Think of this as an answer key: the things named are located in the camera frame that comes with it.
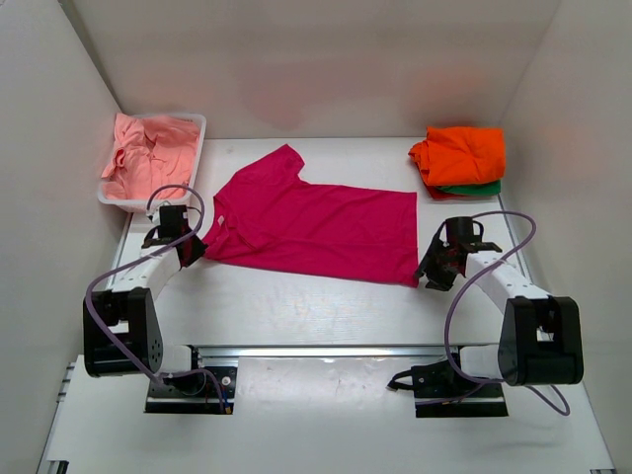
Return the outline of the magenta t shirt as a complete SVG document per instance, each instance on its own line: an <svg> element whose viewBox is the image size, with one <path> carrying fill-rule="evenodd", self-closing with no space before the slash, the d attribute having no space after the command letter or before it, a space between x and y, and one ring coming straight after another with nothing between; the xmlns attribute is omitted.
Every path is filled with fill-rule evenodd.
<svg viewBox="0 0 632 474"><path fill-rule="evenodd" d="M258 270L415 287L414 193L310 184L284 145L242 168L213 198L205 257Z"/></svg>

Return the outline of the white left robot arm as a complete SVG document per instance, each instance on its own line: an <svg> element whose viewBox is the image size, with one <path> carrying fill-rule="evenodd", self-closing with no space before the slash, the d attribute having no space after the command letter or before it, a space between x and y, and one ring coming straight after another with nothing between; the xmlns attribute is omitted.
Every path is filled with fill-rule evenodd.
<svg viewBox="0 0 632 474"><path fill-rule="evenodd" d="M90 287L83 302L84 363L93 377L141 372L155 378L164 343L155 299L180 270L200 259L206 245L189 224L185 205L150 212L139 263L125 264L104 290Z"/></svg>

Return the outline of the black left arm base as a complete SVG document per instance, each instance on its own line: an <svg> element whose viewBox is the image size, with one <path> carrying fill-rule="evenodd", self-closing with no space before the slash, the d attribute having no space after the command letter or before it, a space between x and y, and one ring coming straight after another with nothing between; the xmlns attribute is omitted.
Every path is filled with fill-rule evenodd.
<svg viewBox="0 0 632 474"><path fill-rule="evenodd" d="M197 373L167 379L164 384L150 382L144 412L169 415L234 414L238 378L238 356L224 350L196 346L177 346L163 361L162 372Z"/></svg>

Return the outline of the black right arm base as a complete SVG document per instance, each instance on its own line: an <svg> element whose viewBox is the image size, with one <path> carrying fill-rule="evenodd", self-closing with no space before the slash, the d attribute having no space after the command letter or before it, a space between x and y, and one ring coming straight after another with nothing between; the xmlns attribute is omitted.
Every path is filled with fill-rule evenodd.
<svg viewBox="0 0 632 474"><path fill-rule="evenodd" d="M386 389L410 394L418 419L504 418L509 414L502 386L465 379L449 364L443 347L395 346L389 354L410 362L392 375Z"/></svg>

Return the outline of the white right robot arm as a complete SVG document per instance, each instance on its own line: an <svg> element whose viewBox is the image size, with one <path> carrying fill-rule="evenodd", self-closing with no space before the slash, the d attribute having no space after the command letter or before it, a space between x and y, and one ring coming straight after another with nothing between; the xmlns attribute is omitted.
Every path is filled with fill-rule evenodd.
<svg viewBox="0 0 632 474"><path fill-rule="evenodd" d="M532 283L509 258L522 249L504 252L484 239L479 215L447 218L433 236L416 270L426 287L449 291L458 277L464 283L448 307L443 343L450 344L456 309L477 286L503 315L500 339L487 346L447 351L443 386L465 395L477 384L509 386L576 385L584 376L579 306L568 296L554 296Z"/></svg>

